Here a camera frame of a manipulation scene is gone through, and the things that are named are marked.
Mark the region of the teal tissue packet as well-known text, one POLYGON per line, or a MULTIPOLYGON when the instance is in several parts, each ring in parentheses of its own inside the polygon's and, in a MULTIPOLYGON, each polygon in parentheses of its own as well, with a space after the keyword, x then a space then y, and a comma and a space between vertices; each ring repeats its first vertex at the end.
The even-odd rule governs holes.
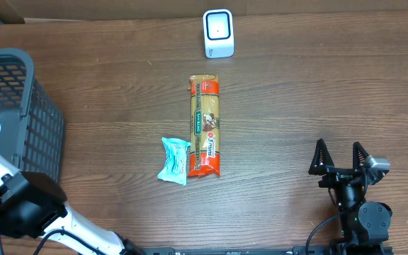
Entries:
POLYGON ((157 175, 158 179, 185 186, 187 184, 186 166, 190 142, 165 137, 161 140, 166 153, 166 161, 163 169, 157 175))

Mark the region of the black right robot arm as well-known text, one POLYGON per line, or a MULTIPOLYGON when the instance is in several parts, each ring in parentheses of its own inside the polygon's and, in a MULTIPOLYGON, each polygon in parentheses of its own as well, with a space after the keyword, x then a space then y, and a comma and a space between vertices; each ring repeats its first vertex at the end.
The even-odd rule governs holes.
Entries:
POLYGON ((385 203, 366 200, 368 188, 390 171, 386 158, 367 153, 359 142, 353 143, 352 167, 337 168, 323 139, 317 140, 308 174, 321 176, 320 188, 327 189, 337 214, 317 225, 305 243, 305 254, 391 254, 383 243, 389 239, 392 209, 385 203), (338 219, 341 238, 328 246, 311 247, 313 236, 326 224, 338 219))

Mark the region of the orange spaghetti packet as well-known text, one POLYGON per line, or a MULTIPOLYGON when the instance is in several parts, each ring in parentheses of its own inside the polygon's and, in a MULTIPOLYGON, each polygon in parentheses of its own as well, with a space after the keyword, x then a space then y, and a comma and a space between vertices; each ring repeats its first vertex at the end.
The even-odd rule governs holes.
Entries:
POLYGON ((189 176, 220 175, 220 83, 217 75, 189 78, 191 148, 189 176))

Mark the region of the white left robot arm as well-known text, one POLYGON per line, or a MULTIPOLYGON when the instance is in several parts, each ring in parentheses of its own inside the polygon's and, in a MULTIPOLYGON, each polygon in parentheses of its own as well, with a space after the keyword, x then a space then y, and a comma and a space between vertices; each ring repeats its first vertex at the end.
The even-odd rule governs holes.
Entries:
MULTIPOLYGON (((62 156, 64 121, 47 110, 34 123, 31 116, 18 123, 1 122, 0 152, 12 142, 21 156, 39 166, 58 166, 62 156)), ((73 210, 58 183, 47 174, 24 171, 0 154, 0 236, 51 239, 80 254, 142 254, 130 240, 104 230, 73 210)))

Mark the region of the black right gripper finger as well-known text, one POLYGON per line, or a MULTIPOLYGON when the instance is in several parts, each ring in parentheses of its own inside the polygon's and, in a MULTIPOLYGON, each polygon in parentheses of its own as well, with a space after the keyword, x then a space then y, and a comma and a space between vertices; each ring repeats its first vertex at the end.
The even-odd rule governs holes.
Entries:
POLYGON ((365 161, 369 156, 369 153, 367 153, 360 142, 353 143, 353 169, 360 170, 364 168, 365 161))
POLYGON ((323 139, 317 140, 314 156, 308 171, 310 175, 326 175, 334 168, 334 163, 323 139))

